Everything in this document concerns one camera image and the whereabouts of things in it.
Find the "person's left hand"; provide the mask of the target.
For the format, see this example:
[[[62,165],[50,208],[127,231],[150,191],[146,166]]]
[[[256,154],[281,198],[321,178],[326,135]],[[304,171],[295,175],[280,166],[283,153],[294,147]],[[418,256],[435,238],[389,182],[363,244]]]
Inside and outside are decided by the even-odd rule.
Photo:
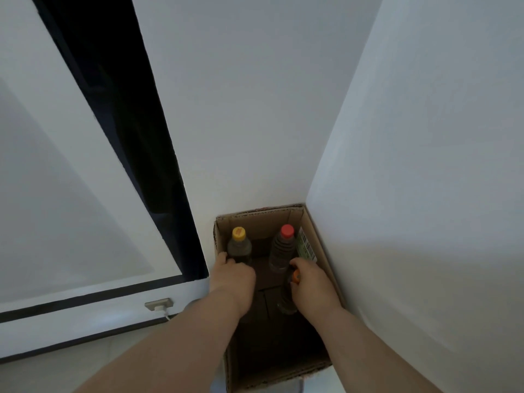
[[[209,294],[227,297],[238,318],[244,317],[252,306],[256,285],[256,272],[252,266],[236,263],[232,266],[216,267],[210,272]]]

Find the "person's right hand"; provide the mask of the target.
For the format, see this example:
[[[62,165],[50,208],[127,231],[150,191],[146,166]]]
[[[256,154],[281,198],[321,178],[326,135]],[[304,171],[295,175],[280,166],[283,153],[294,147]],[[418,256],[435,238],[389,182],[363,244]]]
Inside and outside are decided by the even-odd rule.
[[[292,299],[300,313],[314,326],[321,323],[342,304],[332,282],[318,265],[311,271],[300,271],[300,284],[291,284]]]

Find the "yellow cap dark bottle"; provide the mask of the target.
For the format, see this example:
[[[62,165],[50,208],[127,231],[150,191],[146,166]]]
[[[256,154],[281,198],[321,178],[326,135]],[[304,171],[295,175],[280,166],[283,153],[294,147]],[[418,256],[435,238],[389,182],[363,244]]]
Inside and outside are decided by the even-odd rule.
[[[227,255],[236,263],[252,265],[252,243],[244,227],[233,228],[231,239],[227,243]]]

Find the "orange cap clear bottle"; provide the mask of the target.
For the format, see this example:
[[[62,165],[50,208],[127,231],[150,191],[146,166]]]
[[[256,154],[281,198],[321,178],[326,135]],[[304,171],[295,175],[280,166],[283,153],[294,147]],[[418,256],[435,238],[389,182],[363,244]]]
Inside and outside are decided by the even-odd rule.
[[[297,307],[292,299],[291,284],[300,284],[300,271],[294,266],[290,266],[285,272],[284,280],[280,286],[280,299],[278,309],[285,315],[293,315],[297,312]]]

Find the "person's left forearm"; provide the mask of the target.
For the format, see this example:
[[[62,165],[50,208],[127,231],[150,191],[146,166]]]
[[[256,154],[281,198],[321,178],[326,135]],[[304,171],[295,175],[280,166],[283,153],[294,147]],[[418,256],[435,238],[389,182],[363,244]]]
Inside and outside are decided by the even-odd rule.
[[[214,290],[104,366],[75,393],[210,393],[240,316],[232,293]]]

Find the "person's right forearm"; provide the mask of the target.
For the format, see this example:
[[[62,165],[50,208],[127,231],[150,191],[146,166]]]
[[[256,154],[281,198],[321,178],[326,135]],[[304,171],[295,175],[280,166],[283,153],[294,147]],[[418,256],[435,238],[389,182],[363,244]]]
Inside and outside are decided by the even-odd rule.
[[[346,393],[442,393],[341,306],[302,312],[322,338]]]

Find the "red cap clear bottle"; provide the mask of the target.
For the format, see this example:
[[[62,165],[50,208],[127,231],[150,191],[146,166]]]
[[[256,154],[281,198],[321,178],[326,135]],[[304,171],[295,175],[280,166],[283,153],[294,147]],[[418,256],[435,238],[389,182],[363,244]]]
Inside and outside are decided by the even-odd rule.
[[[272,272],[283,274],[288,269],[296,251],[295,230],[291,224],[285,224],[272,240],[268,265]]]

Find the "brown cardboard box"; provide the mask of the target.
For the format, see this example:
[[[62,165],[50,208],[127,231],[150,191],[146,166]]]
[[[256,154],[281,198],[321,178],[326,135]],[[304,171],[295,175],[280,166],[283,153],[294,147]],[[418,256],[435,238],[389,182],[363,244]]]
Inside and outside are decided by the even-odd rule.
[[[331,280],[341,304],[346,305],[306,204],[217,216],[215,254],[227,250],[234,227],[244,227],[252,241],[252,267],[256,272],[252,306],[239,322],[224,355],[227,393],[248,393],[304,378],[332,365],[322,339],[304,316],[278,309],[285,276],[270,270],[268,257],[272,239],[284,224],[291,224],[296,231],[296,255],[315,261]]]

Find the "white door panel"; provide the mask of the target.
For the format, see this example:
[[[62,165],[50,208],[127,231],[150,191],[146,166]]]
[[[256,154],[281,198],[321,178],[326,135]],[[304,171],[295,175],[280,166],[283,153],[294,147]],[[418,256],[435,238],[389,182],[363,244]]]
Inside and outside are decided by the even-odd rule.
[[[180,275],[35,4],[0,0],[0,312]]]

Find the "white wall socket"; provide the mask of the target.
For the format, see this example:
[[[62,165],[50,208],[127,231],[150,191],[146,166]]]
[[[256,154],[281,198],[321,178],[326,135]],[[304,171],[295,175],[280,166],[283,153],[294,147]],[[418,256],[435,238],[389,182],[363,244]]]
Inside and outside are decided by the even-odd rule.
[[[144,306],[149,311],[167,312],[169,308],[174,306],[174,301],[167,297],[160,300],[146,302]]]

